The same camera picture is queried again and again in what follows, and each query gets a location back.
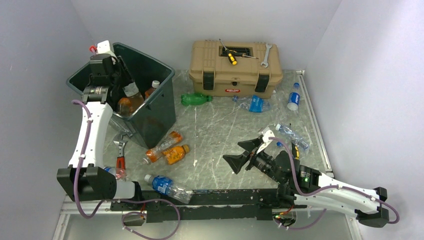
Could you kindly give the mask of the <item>blue label water bottle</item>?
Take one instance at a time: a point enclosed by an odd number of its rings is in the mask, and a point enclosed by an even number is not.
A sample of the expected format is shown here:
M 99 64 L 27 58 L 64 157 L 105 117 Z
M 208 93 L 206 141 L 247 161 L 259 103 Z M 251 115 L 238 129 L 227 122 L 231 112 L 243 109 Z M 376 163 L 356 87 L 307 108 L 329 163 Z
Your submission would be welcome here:
M 188 204 L 194 195 L 193 190 L 188 189 L 181 184 L 173 181 L 171 178 L 163 175 L 146 174 L 144 181 L 148 183 L 156 192 Z

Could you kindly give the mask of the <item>clear bottle orange label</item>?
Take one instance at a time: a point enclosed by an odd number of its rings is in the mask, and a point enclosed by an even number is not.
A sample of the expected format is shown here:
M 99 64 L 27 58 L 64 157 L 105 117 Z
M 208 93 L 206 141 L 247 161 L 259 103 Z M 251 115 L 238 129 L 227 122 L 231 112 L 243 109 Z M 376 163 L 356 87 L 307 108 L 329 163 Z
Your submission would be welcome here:
M 150 165 L 151 163 L 156 162 L 163 156 L 163 152 L 170 149 L 172 146 L 180 143 L 183 140 L 183 136 L 176 132 L 172 131 L 163 140 L 153 148 L 150 148 L 146 151 L 145 157 L 142 160 L 143 164 Z

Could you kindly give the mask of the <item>tan plastic toolbox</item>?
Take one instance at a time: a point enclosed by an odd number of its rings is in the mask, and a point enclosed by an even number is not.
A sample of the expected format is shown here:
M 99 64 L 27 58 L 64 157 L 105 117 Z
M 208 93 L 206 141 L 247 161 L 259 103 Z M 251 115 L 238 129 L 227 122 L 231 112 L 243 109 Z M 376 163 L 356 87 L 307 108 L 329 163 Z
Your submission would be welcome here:
M 266 51 L 263 42 L 225 41 L 229 50 L 256 57 L 236 58 L 232 65 L 219 40 L 197 40 L 192 45 L 188 76 L 196 93 L 214 97 L 246 97 L 256 95 L 269 99 L 283 79 L 279 50 L 272 44 L 268 67 L 261 66 Z

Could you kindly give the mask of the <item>silver open-end wrench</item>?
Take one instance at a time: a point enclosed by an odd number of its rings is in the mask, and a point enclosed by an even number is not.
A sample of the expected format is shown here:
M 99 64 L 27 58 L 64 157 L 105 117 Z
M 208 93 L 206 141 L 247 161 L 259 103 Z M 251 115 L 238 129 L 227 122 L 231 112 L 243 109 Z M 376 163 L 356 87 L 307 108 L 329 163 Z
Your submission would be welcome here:
M 260 65 L 264 68 L 267 68 L 269 66 L 269 62 L 268 62 L 269 53 L 270 53 L 270 50 L 273 47 L 273 45 L 266 43 L 265 47 L 266 47 L 266 50 L 265 50 L 264 58 L 263 58 L 263 61 L 260 63 Z

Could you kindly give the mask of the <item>blue label bottle far right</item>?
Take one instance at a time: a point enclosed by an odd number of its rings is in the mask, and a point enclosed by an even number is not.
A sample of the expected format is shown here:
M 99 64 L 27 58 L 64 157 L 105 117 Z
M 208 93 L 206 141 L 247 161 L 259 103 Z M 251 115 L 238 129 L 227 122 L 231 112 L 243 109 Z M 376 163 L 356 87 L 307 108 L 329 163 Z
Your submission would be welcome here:
M 292 91 L 288 96 L 287 108 L 291 111 L 297 111 L 300 103 L 300 84 L 295 82 Z

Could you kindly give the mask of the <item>clear bottle blue cap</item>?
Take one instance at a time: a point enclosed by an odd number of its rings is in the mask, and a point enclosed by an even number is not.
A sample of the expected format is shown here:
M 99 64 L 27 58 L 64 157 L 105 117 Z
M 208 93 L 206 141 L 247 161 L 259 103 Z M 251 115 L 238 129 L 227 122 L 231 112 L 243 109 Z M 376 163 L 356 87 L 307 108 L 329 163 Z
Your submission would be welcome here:
M 290 126 L 278 123 L 275 126 L 275 130 L 287 136 L 290 139 L 290 141 L 298 148 L 304 151 L 309 150 L 310 144 L 300 134 L 292 130 Z

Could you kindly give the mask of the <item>yellow black tool right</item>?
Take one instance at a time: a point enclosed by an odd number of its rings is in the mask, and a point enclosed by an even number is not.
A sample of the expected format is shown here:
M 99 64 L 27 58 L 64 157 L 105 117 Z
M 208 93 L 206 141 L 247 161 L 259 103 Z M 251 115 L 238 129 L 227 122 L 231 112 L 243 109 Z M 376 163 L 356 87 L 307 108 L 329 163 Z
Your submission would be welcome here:
M 291 143 L 291 153 L 292 156 L 295 160 L 299 160 L 300 159 L 300 152 L 299 152 L 299 148 L 296 144 Z

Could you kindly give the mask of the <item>crushed orange label bottle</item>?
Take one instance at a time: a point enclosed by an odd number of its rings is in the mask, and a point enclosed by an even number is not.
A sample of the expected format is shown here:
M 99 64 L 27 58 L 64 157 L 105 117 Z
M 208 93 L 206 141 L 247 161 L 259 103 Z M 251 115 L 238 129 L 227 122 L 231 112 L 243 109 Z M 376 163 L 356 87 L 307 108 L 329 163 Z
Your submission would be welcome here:
M 147 99 L 159 86 L 161 82 L 158 80 L 153 80 L 151 82 L 151 86 L 148 90 L 145 91 L 145 99 Z

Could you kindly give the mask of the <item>Pepsi bottle at left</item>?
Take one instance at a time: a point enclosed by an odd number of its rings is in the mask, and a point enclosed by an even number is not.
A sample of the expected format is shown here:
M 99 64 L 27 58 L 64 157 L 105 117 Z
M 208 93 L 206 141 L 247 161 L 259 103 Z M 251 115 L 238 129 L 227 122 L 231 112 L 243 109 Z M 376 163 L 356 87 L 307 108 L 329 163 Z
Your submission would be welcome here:
M 113 175 L 115 177 L 115 179 L 118 179 L 118 175 L 117 175 L 117 168 L 116 167 L 109 167 L 109 166 L 105 166 L 103 168 L 106 172 L 108 172 L 109 174 Z

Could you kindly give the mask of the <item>yellow black screwdriver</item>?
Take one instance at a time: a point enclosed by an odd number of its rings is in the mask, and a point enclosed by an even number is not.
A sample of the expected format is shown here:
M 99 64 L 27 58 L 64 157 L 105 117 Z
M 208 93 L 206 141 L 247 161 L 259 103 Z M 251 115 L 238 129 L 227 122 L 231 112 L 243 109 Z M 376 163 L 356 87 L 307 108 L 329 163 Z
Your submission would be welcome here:
M 232 52 L 225 46 L 225 44 L 223 43 L 223 41 L 219 38 L 220 43 L 222 44 L 223 48 L 224 48 L 224 53 L 226 55 L 226 57 L 228 58 L 229 62 L 235 66 L 237 64 L 237 60 L 234 57 L 234 55 L 232 54 Z

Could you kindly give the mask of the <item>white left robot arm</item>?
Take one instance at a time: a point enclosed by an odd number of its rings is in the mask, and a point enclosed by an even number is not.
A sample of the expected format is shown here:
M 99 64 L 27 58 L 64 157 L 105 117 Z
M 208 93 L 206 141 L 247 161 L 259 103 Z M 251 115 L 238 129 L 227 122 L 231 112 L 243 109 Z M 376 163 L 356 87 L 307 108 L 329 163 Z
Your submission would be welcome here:
M 74 153 L 56 178 L 66 194 L 76 203 L 82 201 L 124 200 L 131 210 L 144 203 L 140 184 L 119 181 L 104 169 L 106 131 L 118 102 L 124 96 L 123 63 L 115 56 L 98 53 L 88 63 L 91 72 L 81 99 L 73 104 L 82 107 L 82 122 Z

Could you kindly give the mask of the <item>dark green plastic bin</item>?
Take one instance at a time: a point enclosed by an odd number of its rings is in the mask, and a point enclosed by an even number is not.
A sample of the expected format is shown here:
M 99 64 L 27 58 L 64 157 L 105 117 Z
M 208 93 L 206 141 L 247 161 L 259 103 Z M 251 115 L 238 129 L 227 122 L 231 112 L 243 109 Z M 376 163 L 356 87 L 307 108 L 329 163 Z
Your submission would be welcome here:
M 141 93 L 152 81 L 160 86 L 130 116 L 121 116 L 114 107 L 88 103 L 93 122 L 87 131 L 87 113 L 83 112 L 81 137 L 88 137 L 88 145 L 96 150 L 104 147 L 108 125 L 130 136 L 144 148 L 155 147 L 176 122 L 172 78 L 175 70 L 162 61 L 120 42 L 113 43 L 114 53 L 120 56 Z

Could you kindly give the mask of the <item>large orange label bottle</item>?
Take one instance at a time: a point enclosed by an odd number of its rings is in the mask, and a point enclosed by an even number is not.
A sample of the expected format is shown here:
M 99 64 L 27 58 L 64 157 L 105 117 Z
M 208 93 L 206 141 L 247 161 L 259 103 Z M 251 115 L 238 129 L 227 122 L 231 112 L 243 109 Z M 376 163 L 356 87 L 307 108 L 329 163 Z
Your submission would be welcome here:
M 129 98 L 123 97 L 118 101 L 116 112 L 123 116 L 128 117 L 134 113 L 133 105 Z

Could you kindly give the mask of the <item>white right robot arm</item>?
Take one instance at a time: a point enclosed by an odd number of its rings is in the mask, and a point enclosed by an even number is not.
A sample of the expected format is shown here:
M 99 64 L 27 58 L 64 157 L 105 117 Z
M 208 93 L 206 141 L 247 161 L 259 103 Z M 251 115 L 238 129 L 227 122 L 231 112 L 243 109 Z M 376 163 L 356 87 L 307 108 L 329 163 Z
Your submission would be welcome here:
M 274 140 L 275 137 L 260 135 L 238 142 L 243 153 L 223 155 L 235 174 L 256 168 L 277 183 L 275 196 L 270 201 L 264 201 L 263 205 L 271 208 L 308 206 L 338 211 L 373 228 L 392 224 L 385 188 L 355 187 L 302 165 L 295 145 L 287 146 L 281 142 L 284 149 L 273 157 L 265 149 Z

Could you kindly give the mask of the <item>thin dark screwdriver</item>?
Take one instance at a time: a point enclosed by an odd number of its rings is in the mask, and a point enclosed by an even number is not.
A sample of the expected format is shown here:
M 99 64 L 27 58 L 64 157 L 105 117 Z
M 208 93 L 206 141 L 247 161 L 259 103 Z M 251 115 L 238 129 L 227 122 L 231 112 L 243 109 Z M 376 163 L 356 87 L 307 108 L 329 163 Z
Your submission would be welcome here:
M 258 59 L 257 57 L 250 56 L 250 55 L 243 53 L 243 52 L 237 52 L 235 50 L 230 50 L 229 52 L 235 57 Z

